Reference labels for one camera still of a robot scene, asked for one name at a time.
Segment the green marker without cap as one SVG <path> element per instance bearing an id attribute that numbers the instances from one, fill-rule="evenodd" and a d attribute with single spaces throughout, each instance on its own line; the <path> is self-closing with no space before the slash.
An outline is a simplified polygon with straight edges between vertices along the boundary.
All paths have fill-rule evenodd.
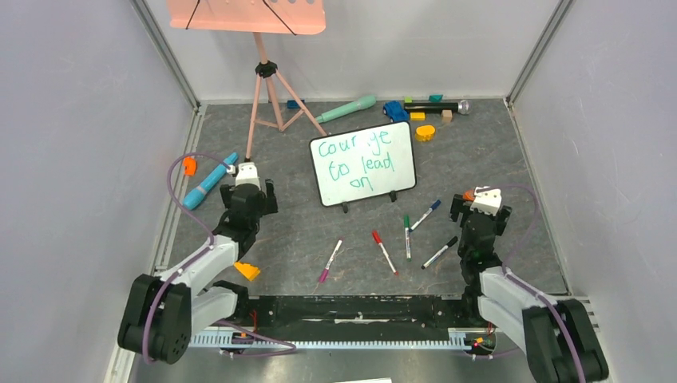
<path id="1" fill-rule="evenodd" d="M 411 253 L 411 242 L 410 242 L 410 217 L 408 215 L 404 215 L 404 217 L 403 217 L 403 227 L 404 227 L 406 260 L 408 262 L 411 262 L 412 261 L 412 253 Z"/>

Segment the white whiteboard black frame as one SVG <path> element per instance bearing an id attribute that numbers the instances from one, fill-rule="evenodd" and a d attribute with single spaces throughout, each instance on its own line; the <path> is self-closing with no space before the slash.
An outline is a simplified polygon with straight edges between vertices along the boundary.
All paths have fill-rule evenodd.
<path id="1" fill-rule="evenodd" d="M 318 137 L 309 149 L 324 207 L 402 192 L 418 182 L 406 121 Z"/>

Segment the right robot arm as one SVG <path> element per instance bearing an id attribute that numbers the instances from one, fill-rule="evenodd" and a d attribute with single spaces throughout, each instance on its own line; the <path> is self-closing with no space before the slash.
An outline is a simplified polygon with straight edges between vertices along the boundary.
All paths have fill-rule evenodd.
<path id="1" fill-rule="evenodd" d="M 595 382 L 610 376 L 585 304 L 557 299 L 517 277 L 494 245 L 511 207 L 501 190 L 479 187 L 456 194 L 449 217 L 461 228 L 457 254 L 466 288 L 461 316 L 472 326 L 497 326 L 521 350 L 537 382 Z"/>

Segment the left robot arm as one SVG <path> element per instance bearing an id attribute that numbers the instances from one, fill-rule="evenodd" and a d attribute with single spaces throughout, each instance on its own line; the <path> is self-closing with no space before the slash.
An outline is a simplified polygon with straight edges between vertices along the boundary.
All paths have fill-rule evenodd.
<path id="1" fill-rule="evenodd" d="M 173 364 L 192 335 L 221 319 L 236 326 L 249 319 L 247 288 L 215 278 L 251 249 L 260 219 L 278 211 L 275 187 L 266 179 L 262 188 L 223 185 L 220 192 L 225 211 L 202 247 L 162 274 L 133 281 L 117 335 L 122 349 Z"/>

